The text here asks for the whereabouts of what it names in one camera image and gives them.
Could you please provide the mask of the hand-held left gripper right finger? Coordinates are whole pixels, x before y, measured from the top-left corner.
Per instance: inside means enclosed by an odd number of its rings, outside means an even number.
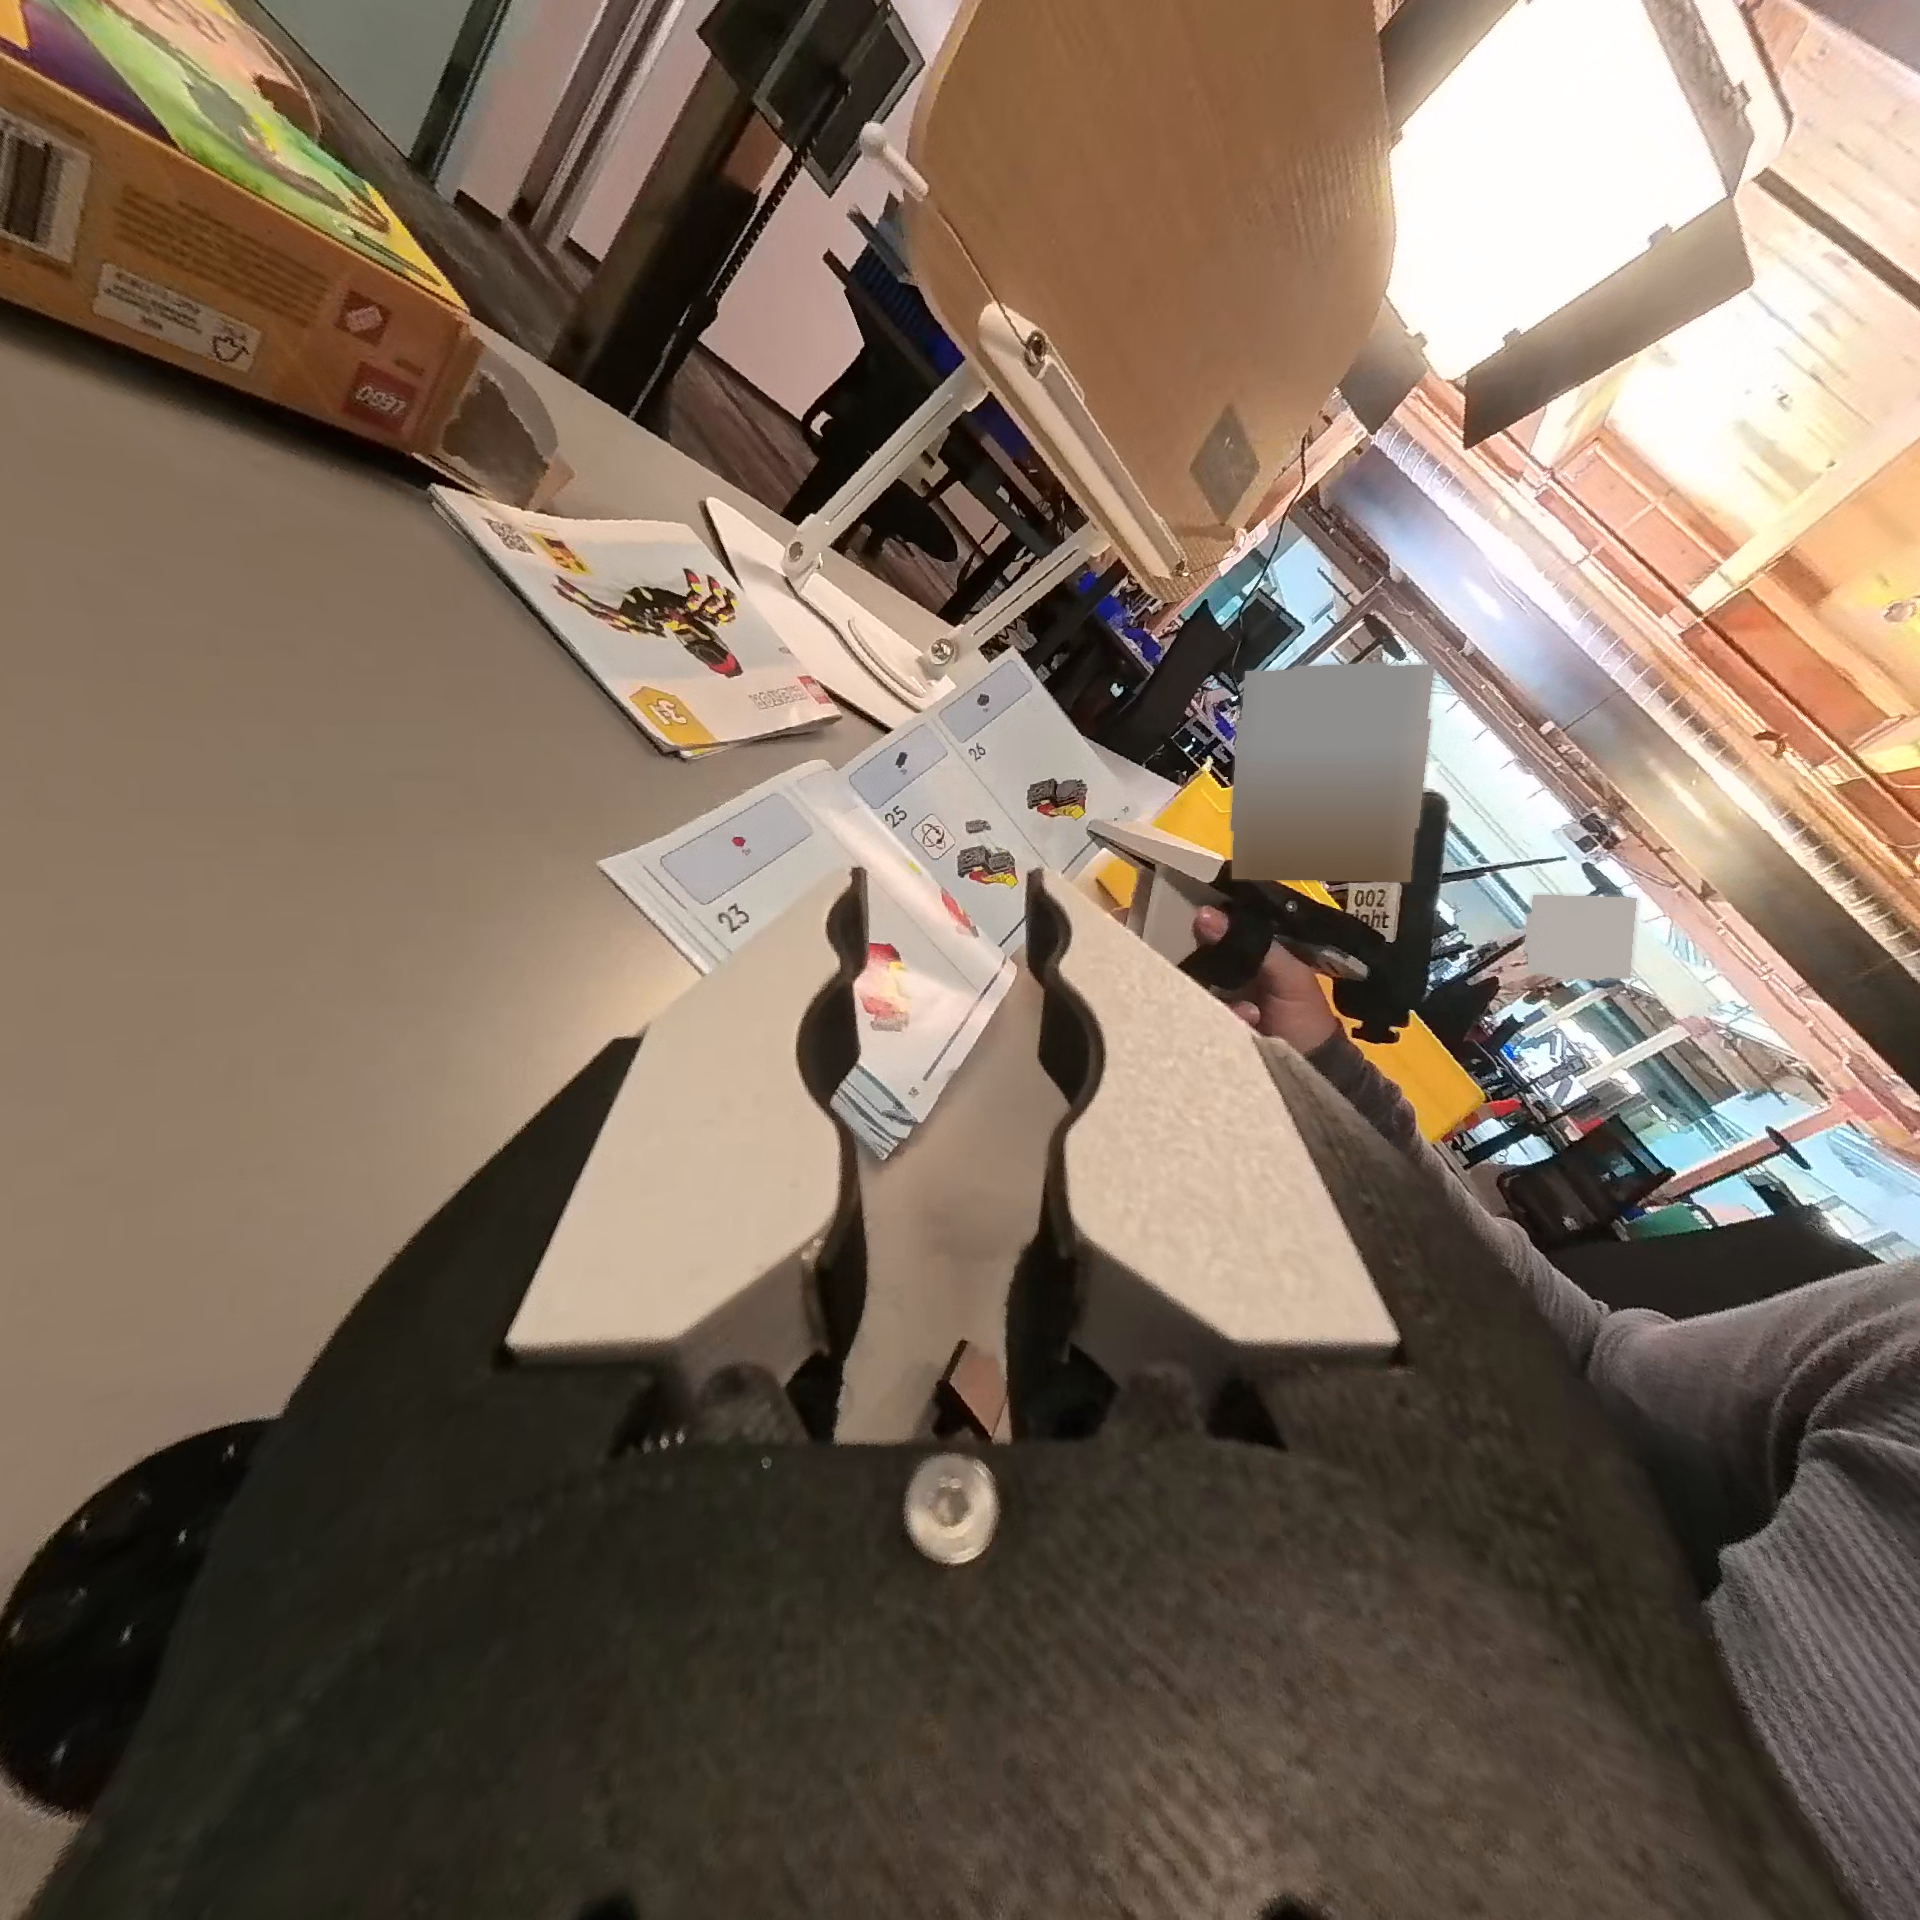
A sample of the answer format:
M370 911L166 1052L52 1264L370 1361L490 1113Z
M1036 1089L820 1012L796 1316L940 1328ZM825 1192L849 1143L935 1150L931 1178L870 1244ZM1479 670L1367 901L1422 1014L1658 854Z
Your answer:
M1268 1385L1389 1361L1401 1333L1253 1026L1047 871L1025 962L1062 1114L1014 1269L1014 1439L1115 1430L1143 1385L1278 1444Z

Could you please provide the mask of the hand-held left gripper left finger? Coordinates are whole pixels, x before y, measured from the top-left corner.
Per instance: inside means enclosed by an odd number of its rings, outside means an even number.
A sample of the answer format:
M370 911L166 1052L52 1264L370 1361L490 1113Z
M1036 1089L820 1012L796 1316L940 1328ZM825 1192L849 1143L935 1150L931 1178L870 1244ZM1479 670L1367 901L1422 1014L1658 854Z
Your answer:
M811 881L643 1031L508 1333L521 1361L635 1359L673 1405L765 1376L834 1439L868 1295L858 1064L868 874Z

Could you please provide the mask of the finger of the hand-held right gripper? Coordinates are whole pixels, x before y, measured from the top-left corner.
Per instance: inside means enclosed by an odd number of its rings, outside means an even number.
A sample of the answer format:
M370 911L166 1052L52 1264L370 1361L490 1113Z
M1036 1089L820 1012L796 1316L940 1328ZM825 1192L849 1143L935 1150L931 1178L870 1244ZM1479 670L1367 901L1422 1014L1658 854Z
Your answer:
M1199 848L1151 822L1087 818L1087 841L1105 856L1118 858L1135 872L1178 872L1187 879L1215 884L1219 874L1228 871L1225 854Z

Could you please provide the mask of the yellow plastic bin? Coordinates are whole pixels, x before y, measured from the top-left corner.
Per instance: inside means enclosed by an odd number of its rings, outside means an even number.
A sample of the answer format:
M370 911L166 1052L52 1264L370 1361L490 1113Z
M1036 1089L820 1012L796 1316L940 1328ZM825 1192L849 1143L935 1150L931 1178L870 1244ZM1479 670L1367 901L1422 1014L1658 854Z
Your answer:
M1146 822L1225 856L1233 850L1233 791L1205 768ZM1134 902L1135 879L1138 871L1130 862L1094 853L1078 881L1102 893L1106 908L1124 911ZM1370 1041L1359 1037L1358 1021L1335 1017L1359 1054L1403 1093L1429 1143L1451 1136L1482 1106L1479 1085L1423 1020L1413 1017L1391 1041Z

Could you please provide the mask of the lego instruction booklet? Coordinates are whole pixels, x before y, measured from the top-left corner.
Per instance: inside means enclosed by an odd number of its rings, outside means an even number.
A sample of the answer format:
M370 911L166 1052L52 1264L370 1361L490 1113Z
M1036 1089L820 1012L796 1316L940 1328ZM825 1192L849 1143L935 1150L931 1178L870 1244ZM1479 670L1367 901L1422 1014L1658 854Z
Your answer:
M841 705L690 527L561 518L455 486L438 513L666 754L834 726Z
M1004 653L846 768L807 761L604 872L701 973L820 879L868 874L860 1054L833 1106L884 1160L1014 981L1026 874L1081 879L1102 858L1090 822L1151 822L1170 793Z

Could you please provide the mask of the person's right forearm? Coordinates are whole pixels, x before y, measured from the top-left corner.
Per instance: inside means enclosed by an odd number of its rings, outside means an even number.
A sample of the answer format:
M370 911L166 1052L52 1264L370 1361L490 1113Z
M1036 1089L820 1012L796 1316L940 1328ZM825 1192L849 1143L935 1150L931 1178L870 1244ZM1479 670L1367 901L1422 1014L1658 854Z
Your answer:
M1305 1061L1414 1166L1443 1240L1474 1240L1533 1300L1693 1538L1724 1550L1724 1590L1837 1576L1846 1600L1916 1612L1913 1258L1691 1319L1607 1306L1485 1214L1350 1040L1318 1040Z

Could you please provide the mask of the closed lego instruction booklet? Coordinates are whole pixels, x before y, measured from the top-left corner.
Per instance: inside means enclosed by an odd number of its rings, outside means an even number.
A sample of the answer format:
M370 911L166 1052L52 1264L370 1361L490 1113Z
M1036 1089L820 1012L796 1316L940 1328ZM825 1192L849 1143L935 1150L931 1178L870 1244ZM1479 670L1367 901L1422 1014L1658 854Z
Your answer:
M455 486L438 513L666 754L834 726L841 705L690 527L561 518Z

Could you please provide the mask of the black round lego plate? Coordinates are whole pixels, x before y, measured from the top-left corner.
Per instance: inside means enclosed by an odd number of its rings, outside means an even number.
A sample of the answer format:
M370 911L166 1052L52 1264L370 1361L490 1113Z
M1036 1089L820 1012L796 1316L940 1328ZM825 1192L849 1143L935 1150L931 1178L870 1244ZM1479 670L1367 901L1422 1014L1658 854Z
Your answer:
M36 1550L2 1614L2 1769L39 1808L89 1815L148 1706L210 1540L273 1418L139 1458Z

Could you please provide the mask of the cardboard lego box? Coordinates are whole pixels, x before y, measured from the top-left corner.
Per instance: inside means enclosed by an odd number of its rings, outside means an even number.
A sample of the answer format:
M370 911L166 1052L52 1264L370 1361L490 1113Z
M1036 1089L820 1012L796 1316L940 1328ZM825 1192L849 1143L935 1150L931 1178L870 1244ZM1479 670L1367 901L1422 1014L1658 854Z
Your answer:
M2 4L2 297L516 510L537 388L226 4Z

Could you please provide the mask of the person's right hand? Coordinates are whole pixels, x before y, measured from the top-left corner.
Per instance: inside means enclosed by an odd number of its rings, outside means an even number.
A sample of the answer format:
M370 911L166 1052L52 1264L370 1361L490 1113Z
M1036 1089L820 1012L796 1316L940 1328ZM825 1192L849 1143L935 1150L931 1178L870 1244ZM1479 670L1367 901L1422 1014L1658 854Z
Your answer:
M1270 944L1259 972L1236 989L1212 989L1214 999L1266 1040L1282 1040L1302 1055L1349 1037L1322 985L1322 976L1292 949Z

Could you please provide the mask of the studio light panel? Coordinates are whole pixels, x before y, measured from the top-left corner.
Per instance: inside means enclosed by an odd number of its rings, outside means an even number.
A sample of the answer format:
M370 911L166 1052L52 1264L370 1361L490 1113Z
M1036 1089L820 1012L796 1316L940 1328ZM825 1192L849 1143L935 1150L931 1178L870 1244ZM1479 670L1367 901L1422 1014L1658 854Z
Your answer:
M1382 23L1380 348L1479 448L1742 298L1742 191L1793 127L1735 1L1405 1Z

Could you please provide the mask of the black column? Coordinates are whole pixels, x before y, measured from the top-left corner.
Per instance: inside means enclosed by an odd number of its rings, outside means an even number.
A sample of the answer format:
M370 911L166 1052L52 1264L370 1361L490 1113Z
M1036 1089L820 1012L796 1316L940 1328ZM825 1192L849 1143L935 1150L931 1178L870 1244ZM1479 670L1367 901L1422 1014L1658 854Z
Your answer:
M709 64L583 289L554 367L615 410L639 416L782 152L753 95Z

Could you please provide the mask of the person's grey sweater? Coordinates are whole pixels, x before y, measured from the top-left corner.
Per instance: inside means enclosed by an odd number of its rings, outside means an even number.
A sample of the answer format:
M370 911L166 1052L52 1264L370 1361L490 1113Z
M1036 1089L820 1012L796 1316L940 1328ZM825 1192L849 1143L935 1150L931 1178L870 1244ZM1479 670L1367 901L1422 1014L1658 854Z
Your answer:
M1862 1914L1917 1914L1916 1444L1814 1434L1719 1557L1722 1661Z

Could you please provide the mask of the black monitor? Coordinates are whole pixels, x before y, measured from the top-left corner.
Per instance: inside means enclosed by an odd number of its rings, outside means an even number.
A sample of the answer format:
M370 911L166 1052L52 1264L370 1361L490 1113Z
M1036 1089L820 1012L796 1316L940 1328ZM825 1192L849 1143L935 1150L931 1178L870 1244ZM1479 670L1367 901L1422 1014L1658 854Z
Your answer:
M889 1L715 1L699 38L825 194L923 69Z

